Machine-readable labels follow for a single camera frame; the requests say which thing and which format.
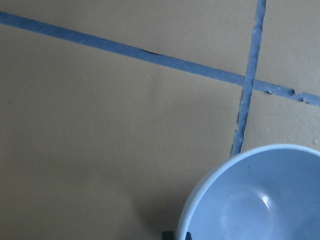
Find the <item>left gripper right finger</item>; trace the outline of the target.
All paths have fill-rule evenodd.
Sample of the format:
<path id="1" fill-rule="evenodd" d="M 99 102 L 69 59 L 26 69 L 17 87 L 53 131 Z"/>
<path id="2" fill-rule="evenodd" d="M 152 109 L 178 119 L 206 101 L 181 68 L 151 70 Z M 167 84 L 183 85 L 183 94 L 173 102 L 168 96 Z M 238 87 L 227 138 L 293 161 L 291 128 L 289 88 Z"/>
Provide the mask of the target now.
<path id="1" fill-rule="evenodd" d="M 192 240 L 192 235 L 190 232 L 187 232 L 185 235 L 185 240 Z"/>

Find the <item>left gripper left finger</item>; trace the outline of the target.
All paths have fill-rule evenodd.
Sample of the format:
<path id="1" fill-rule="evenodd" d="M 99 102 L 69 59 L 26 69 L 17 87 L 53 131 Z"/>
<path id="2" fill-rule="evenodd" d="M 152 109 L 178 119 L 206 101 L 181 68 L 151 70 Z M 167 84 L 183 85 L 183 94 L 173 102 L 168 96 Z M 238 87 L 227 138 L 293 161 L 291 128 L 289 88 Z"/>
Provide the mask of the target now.
<path id="1" fill-rule="evenodd" d="M 175 240 L 175 232 L 174 231 L 163 231 L 161 234 L 162 240 Z"/>

